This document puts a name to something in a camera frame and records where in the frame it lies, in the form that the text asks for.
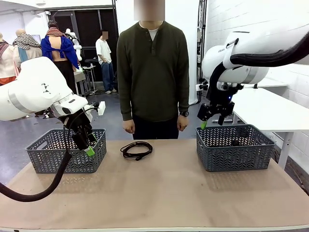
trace wristwatch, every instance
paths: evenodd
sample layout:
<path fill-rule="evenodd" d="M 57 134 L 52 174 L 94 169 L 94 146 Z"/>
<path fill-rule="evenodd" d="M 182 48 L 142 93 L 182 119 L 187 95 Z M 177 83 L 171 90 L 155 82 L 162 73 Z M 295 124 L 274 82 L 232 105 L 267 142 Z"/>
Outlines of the wristwatch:
<path fill-rule="evenodd" d="M 189 116 L 189 111 L 180 112 L 180 115 L 184 116 L 184 117 L 188 117 Z"/>

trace neck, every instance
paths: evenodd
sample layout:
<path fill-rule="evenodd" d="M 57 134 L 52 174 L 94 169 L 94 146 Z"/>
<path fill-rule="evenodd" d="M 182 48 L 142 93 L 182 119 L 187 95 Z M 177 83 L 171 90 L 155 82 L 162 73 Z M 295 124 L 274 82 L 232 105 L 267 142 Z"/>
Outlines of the neck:
<path fill-rule="evenodd" d="M 140 24 L 143 28 L 147 28 L 148 30 L 155 30 L 161 26 L 162 21 L 141 21 Z"/>

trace basket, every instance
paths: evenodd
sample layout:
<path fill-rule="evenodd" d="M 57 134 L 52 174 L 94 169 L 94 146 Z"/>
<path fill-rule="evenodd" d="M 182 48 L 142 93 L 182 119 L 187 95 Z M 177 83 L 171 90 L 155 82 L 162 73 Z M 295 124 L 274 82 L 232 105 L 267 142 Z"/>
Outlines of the basket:
<path fill-rule="evenodd" d="M 267 169 L 274 145 L 252 125 L 197 128 L 197 154 L 208 172 Z"/>
<path fill-rule="evenodd" d="M 84 151 L 80 151 L 70 136 L 69 146 L 72 158 L 64 173 L 90 174 L 97 171 L 106 154 L 105 129 L 93 130 L 93 134 L 97 142 L 91 144 L 95 152 L 92 157 L 89 157 Z M 26 151 L 36 173 L 57 173 L 65 153 L 63 130 L 48 131 L 27 147 Z"/>

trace standing person in background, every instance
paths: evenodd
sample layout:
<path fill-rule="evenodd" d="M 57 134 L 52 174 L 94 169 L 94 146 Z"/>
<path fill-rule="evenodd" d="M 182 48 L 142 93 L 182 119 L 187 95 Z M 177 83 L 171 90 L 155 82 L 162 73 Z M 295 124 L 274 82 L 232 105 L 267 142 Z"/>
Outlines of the standing person in background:
<path fill-rule="evenodd" d="M 114 89 L 114 70 L 112 68 L 111 50 L 106 40 L 108 39 L 108 32 L 101 30 L 100 38 L 96 41 L 96 49 L 98 61 L 102 68 L 103 85 L 106 94 L 115 93 Z"/>
<path fill-rule="evenodd" d="M 9 45 L 0 33 L 0 86 L 16 79 L 13 50 L 14 47 Z"/>
<path fill-rule="evenodd" d="M 74 72 L 78 67 L 78 59 L 73 43 L 61 31 L 57 22 L 48 22 L 48 32 L 41 41 L 44 57 L 48 57 L 61 71 L 69 88 L 76 94 Z"/>
<path fill-rule="evenodd" d="M 117 46 L 123 127 L 135 140 L 177 139 L 189 123 L 185 35 L 164 21 L 165 0 L 134 0 L 134 11 L 142 21 L 122 32 Z"/>
<path fill-rule="evenodd" d="M 20 69 L 21 63 L 28 59 L 42 56 L 41 45 L 31 36 L 26 34 L 24 29 L 16 31 L 17 38 L 14 40 L 14 62 Z"/>

